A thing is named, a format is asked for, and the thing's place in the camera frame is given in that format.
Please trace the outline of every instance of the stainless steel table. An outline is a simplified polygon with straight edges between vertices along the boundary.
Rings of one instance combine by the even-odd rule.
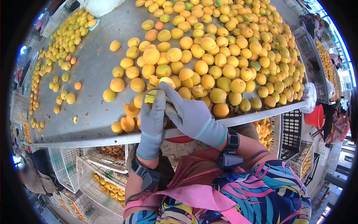
[[[125,57],[129,48],[127,41],[132,37],[138,37],[144,41],[146,30],[141,28],[141,24],[151,19],[158,22],[159,19],[154,17],[152,13],[148,14],[145,7],[136,7],[134,1],[125,1],[120,7],[114,11],[99,17],[99,25],[82,38],[76,51],[69,53],[77,59],[67,71],[70,78],[67,82],[61,80],[61,76],[66,71],[62,70],[57,63],[54,63],[51,73],[46,73],[41,77],[41,89],[38,93],[39,108],[34,111],[33,116],[36,121],[44,121],[45,127],[41,132],[37,129],[30,128],[33,146],[36,147],[90,147],[90,146],[108,146],[116,144],[136,143],[140,141],[140,132],[130,132],[122,135],[116,135],[111,131],[111,125],[114,121],[120,120],[124,116],[123,102],[129,103],[133,101],[137,92],[126,87],[122,92],[116,93],[115,99],[107,103],[103,101],[103,91],[108,89],[113,79],[112,69],[120,65],[120,61]],[[222,27],[218,24],[218,19],[213,18],[212,24]],[[172,30],[174,28],[171,22],[165,23],[163,29]],[[185,32],[184,36],[191,36],[192,30]],[[115,52],[109,50],[109,45],[113,40],[121,43],[121,48]],[[48,39],[44,43],[47,49]],[[179,46],[180,39],[170,39],[168,42],[171,47]],[[155,40],[152,44],[158,45],[160,42]],[[184,64],[185,67],[193,68],[198,59],[193,58],[189,63]],[[53,92],[48,85],[54,76],[60,78],[60,90]],[[125,83],[129,79],[123,76]],[[80,90],[74,89],[74,83],[81,82]],[[56,97],[61,94],[62,90],[74,92],[76,101],[69,105],[64,100],[60,105],[60,112],[54,114],[53,108],[56,103]],[[244,93],[243,98],[252,99],[258,97],[257,91],[252,93]],[[220,122],[230,127],[239,124],[252,122],[255,120],[267,118],[283,112],[291,111],[306,105],[305,101],[287,104],[285,106],[277,106],[274,109],[264,108],[262,111],[255,113],[251,111],[243,115],[236,114],[221,119]],[[72,118],[77,116],[77,124],[74,124]],[[164,132],[165,138],[183,136],[174,126],[168,126]]]

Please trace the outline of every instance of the colorful tropical print shirt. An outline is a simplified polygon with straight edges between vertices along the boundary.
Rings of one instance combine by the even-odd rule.
[[[229,189],[224,188],[227,184],[231,186]],[[261,163],[253,173],[226,173],[217,177],[212,186],[235,201],[234,208],[254,224],[308,224],[311,216],[311,200],[306,187],[280,160]],[[135,212],[123,224],[206,224],[218,218],[227,221],[217,211],[192,208],[168,196],[158,206],[158,212]]]

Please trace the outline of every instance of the plastic bag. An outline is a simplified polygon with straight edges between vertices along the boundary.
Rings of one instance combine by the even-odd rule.
[[[305,88],[302,91],[302,99],[307,101],[307,105],[300,108],[300,111],[305,114],[310,114],[316,107],[317,94],[316,87],[312,82],[306,83]]]
[[[335,96],[334,85],[328,79],[327,80],[327,87],[328,87],[328,99],[332,99]]]

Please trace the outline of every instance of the gray glove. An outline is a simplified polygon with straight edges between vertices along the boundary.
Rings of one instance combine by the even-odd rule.
[[[140,110],[140,129],[142,136],[137,148],[137,155],[143,159],[155,159],[159,156],[159,148],[163,140],[163,120],[165,109],[165,92],[158,90],[152,109],[144,102]]]
[[[183,99],[165,82],[159,87],[175,107],[167,103],[165,113],[181,132],[214,148],[223,143],[227,128],[211,118],[204,101]]]

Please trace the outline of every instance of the black cable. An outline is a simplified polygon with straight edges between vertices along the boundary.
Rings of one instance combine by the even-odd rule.
[[[143,194],[145,194],[145,193],[147,193],[147,192],[146,192],[146,191],[143,191],[143,192],[141,192],[141,193],[137,193],[137,194],[135,194],[135,195],[130,196],[130,197],[126,200],[125,205],[127,206],[127,203],[128,203],[132,198],[137,197],[137,196],[141,196],[141,195],[143,195]]]
[[[249,159],[243,161],[241,164],[247,163],[248,161],[254,159],[255,157],[257,157],[258,155],[260,155],[260,154],[263,153],[263,152],[268,152],[268,151],[267,151],[267,150],[261,150],[261,151],[259,151],[258,153],[256,153],[255,155],[253,155],[252,157],[250,157]]]

